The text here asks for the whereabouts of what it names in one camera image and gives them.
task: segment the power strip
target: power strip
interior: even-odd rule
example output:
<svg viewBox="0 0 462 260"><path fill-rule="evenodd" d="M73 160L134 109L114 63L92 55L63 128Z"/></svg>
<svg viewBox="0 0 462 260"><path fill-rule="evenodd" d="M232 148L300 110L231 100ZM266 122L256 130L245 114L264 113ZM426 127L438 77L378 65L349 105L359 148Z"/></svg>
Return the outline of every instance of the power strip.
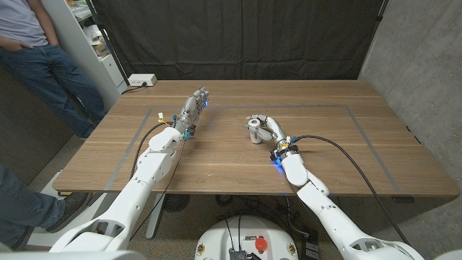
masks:
<svg viewBox="0 0 462 260"><path fill-rule="evenodd" d="M154 86L157 78L155 74L132 74L128 78L128 82L132 87L142 86L146 82L146 86Z"/></svg>

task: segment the robot finger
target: robot finger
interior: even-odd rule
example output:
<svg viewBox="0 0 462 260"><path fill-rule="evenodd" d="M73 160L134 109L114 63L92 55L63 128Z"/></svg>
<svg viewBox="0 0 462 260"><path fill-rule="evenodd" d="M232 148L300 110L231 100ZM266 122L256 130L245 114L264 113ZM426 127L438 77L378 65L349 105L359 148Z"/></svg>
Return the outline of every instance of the robot finger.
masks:
<svg viewBox="0 0 462 260"><path fill-rule="evenodd" d="M265 115L256 114L256 115L248 116L245 119L247 119L247 120L258 119L258 120L261 121L262 124L265 124L266 123L266 118L267 118L267 116L265 116Z"/></svg>

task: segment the table surface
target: table surface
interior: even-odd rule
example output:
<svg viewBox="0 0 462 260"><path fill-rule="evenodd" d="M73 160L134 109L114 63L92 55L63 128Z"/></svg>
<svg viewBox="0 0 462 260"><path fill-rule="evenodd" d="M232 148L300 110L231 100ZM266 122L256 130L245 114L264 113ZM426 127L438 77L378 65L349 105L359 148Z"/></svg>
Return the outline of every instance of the table surface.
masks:
<svg viewBox="0 0 462 260"><path fill-rule="evenodd" d="M158 81L123 95L53 183L58 191L120 191L141 138L180 112L200 86L210 91L196 135L184 146L167 190L174 194L293 194L272 164L275 143L252 144L246 116L274 117L289 136L312 134L340 144L382 196L457 196L455 182L406 129L368 82ZM152 134L162 131L163 127ZM147 148L144 143L142 151ZM297 143L305 166L337 196L368 196L369 188L334 146ZM178 163L174 160L172 169ZM172 171L153 191L164 191Z"/></svg>

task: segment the red button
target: red button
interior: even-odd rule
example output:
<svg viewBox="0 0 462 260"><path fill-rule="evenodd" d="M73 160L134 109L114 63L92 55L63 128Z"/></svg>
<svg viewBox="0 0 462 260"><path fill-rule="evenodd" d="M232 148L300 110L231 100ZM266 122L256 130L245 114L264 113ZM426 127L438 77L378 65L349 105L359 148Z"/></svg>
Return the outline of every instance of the red button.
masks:
<svg viewBox="0 0 462 260"><path fill-rule="evenodd" d="M255 247L258 251L263 251L268 247L268 243L265 238L257 238L257 240L255 240Z"/></svg>

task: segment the black curtain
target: black curtain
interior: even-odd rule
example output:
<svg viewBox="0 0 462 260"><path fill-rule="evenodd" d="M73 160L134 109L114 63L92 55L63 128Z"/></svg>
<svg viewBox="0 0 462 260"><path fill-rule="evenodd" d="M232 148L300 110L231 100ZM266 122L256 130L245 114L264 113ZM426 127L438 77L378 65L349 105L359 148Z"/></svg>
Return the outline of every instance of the black curtain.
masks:
<svg viewBox="0 0 462 260"><path fill-rule="evenodd" d="M93 0L127 75L356 79L382 0Z"/></svg>

